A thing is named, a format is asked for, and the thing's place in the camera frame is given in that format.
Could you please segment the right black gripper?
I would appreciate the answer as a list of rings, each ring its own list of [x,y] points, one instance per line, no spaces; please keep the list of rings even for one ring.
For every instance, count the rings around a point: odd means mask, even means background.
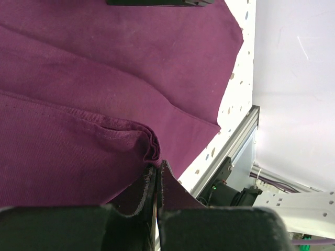
[[[106,0],[110,6],[176,6],[176,7],[206,7],[214,0]]]

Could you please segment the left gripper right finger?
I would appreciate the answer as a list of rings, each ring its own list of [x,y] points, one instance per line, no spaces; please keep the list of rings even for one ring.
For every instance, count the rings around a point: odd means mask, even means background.
[[[161,250],[293,250],[270,209],[208,208],[175,179],[163,160],[158,171],[157,223]]]

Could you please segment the purple cloth mat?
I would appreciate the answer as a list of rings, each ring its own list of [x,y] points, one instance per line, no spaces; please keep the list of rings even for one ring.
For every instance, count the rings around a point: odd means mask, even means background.
[[[1,206],[107,203],[163,159],[181,176],[242,43],[224,1],[1,1]]]

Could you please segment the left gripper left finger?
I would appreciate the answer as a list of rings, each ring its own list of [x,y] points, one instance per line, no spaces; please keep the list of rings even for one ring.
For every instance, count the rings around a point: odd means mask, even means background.
[[[154,250],[157,170],[104,205],[1,210],[1,250]]]

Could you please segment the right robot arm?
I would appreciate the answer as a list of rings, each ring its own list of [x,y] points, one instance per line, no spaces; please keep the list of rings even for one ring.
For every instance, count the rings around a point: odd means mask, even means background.
[[[290,231],[333,237],[333,193],[306,188],[254,163],[254,141],[260,117],[259,107],[252,104],[256,2],[227,1],[226,5],[239,24],[238,33],[244,42],[230,77],[225,79],[227,87],[220,95],[221,103],[214,107],[220,131],[203,151],[212,159],[201,161],[195,158],[181,175],[183,185],[194,196],[208,191],[206,201],[211,206],[222,204],[223,185],[210,185],[210,181],[226,159],[231,158],[226,177],[228,189],[255,188],[263,182],[261,193],[251,201],[253,206],[275,210]]]

